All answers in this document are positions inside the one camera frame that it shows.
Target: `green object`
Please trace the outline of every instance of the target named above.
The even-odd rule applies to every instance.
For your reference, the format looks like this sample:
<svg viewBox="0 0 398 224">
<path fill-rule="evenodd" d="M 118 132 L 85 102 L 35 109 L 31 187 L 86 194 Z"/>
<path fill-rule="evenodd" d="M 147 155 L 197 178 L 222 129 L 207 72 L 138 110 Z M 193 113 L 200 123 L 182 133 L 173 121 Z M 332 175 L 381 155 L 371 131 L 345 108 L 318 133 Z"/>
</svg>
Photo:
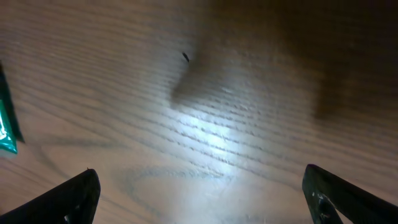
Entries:
<svg viewBox="0 0 398 224">
<path fill-rule="evenodd" d="M 17 142 L 12 133 L 3 100 L 0 100 L 0 149 L 17 154 Z"/>
</svg>

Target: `brown wooden tabletop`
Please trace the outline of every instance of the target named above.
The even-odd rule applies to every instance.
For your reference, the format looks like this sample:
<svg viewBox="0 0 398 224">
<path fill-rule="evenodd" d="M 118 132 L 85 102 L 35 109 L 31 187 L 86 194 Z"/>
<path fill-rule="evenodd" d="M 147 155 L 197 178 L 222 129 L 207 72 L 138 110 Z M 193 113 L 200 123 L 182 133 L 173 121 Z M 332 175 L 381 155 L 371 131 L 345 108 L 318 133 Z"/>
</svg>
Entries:
<svg viewBox="0 0 398 224">
<path fill-rule="evenodd" d="M 398 204 L 398 7 L 319 2 L 1 1 L 0 213 L 87 168 L 95 223 L 311 223 L 309 163 Z"/>
</svg>

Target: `dark spot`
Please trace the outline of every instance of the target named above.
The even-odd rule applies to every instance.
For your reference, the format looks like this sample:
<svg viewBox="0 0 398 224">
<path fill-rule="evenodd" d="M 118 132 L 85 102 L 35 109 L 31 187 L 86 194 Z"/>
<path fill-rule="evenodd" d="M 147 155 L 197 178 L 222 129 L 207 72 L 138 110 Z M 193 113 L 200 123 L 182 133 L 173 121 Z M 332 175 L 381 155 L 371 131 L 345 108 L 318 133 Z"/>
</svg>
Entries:
<svg viewBox="0 0 398 224">
<path fill-rule="evenodd" d="M 187 62 L 189 63 L 189 58 L 188 58 L 188 55 L 186 54 L 186 53 L 184 53 L 184 52 L 182 52 L 182 55 L 185 57 L 185 59 L 187 60 Z"/>
</svg>

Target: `black mark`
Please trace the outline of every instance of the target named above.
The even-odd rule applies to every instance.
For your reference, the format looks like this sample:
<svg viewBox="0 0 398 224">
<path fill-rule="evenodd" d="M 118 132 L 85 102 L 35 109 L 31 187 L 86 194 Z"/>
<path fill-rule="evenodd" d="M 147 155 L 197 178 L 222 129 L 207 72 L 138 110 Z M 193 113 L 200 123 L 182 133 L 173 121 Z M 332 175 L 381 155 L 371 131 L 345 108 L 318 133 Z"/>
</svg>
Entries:
<svg viewBox="0 0 398 224">
<path fill-rule="evenodd" d="M 188 58 L 188 55 L 186 54 L 186 53 L 184 53 L 184 52 L 182 52 L 182 55 L 185 57 L 185 59 L 187 60 L 187 62 L 189 63 L 189 58 Z"/>
</svg>

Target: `wooden surface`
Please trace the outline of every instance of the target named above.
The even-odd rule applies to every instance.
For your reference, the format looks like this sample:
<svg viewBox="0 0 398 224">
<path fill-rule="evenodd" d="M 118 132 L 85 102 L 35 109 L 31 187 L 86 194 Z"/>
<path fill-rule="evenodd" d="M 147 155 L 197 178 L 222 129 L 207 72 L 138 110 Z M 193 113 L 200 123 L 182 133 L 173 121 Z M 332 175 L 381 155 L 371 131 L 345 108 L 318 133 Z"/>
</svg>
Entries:
<svg viewBox="0 0 398 224">
<path fill-rule="evenodd" d="M 397 7 L 322 2 L 1 1 L 0 213 L 87 167 L 95 223 L 311 223 L 308 163 L 398 204 Z"/>
</svg>

